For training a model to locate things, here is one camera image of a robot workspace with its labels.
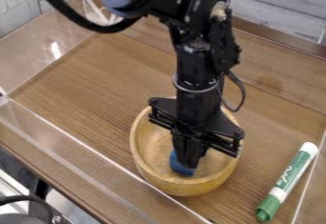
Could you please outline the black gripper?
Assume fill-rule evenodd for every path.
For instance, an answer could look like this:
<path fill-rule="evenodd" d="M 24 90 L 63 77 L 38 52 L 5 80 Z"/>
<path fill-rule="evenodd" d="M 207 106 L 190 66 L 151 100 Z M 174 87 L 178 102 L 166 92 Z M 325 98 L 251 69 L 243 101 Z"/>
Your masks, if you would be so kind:
<path fill-rule="evenodd" d="M 190 154 L 190 167 L 198 168 L 206 151 L 213 149 L 238 157 L 243 130 L 222 111 L 219 88 L 209 91 L 176 91 L 176 98 L 150 99 L 150 121 L 171 132 L 178 158 Z"/>

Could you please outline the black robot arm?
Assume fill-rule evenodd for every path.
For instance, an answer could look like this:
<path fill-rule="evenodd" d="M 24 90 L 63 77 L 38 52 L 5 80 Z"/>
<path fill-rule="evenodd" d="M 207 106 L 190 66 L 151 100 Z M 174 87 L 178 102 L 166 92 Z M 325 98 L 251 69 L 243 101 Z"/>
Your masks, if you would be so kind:
<path fill-rule="evenodd" d="M 150 100 L 150 122 L 170 130 L 171 168 L 191 173 L 214 149 L 239 155 L 243 130 L 222 109 L 225 80 L 237 76 L 241 48 L 231 30 L 230 0 L 100 0 L 123 18 L 154 16 L 167 26 L 176 52 L 174 98 Z"/>

